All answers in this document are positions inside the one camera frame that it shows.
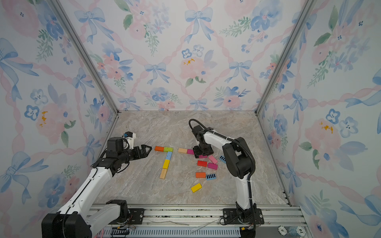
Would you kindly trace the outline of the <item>tan wooden block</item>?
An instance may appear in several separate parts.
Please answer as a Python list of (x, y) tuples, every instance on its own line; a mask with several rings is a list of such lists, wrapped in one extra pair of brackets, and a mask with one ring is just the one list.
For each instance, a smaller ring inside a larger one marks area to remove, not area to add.
[(178, 149), (178, 152), (179, 152), (179, 153), (183, 153), (183, 154), (187, 154), (187, 153), (188, 153), (188, 150), (187, 150), (187, 149), (184, 149), (184, 148), (179, 148), (179, 149)]

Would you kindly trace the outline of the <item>light blue block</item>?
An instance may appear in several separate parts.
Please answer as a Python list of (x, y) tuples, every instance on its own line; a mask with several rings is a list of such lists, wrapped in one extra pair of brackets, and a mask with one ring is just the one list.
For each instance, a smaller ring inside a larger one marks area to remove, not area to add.
[(165, 158), (165, 160), (166, 161), (170, 161), (171, 160), (171, 158), (172, 158), (172, 152), (167, 152), (167, 155), (166, 155), (166, 158)]

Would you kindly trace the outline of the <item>striped natural wood block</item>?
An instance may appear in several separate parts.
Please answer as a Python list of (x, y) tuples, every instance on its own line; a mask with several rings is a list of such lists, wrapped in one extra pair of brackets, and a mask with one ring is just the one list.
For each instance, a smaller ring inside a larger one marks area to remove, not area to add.
[(167, 171), (168, 171), (168, 169), (162, 169), (162, 171), (161, 171), (161, 174), (160, 174), (160, 179), (165, 179), (166, 178), (166, 175), (167, 175)]

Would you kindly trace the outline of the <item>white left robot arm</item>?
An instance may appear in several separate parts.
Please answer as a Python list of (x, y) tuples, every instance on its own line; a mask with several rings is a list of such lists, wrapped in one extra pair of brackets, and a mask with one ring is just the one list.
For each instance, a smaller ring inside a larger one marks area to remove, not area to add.
[(49, 213), (42, 220), (44, 238), (93, 238), (107, 225), (131, 223), (133, 215), (125, 200), (114, 199), (89, 215), (89, 211), (103, 187), (118, 173), (123, 165), (149, 156), (152, 147), (134, 145), (135, 134), (128, 132), (122, 137), (111, 137), (106, 149), (91, 166), (89, 176), (72, 198), (58, 212)]

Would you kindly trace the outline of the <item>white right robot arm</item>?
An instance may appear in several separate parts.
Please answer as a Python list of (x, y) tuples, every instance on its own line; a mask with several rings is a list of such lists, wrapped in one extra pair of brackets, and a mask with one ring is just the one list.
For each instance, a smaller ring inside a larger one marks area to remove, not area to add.
[(195, 157), (212, 155), (213, 147), (223, 152), (226, 167), (235, 178), (238, 219), (244, 224), (254, 224), (256, 206), (253, 201), (251, 176), (256, 170), (256, 162), (246, 141), (242, 137), (234, 139), (224, 136), (202, 124), (190, 128), (198, 142), (193, 148)]

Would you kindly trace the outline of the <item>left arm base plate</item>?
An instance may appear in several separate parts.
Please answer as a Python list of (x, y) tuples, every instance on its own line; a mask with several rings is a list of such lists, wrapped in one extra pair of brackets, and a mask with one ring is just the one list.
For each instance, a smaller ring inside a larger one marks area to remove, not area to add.
[(142, 225), (144, 219), (145, 209), (143, 208), (129, 208), (127, 223), (130, 225)]

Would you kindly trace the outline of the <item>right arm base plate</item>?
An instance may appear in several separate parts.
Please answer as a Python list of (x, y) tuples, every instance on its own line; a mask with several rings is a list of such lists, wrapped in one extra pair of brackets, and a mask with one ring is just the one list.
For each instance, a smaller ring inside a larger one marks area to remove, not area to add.
[(224, 225), (248, 226), (255, 224), (256, 226), (259, 226), (265, 223), (262, 211), (258, 208), (254, 208), (254, 213), (252, 209), (242, 211), (240, 209), (234, 208), (224, 208), (222, 209), (222, 212), (222, 224)]

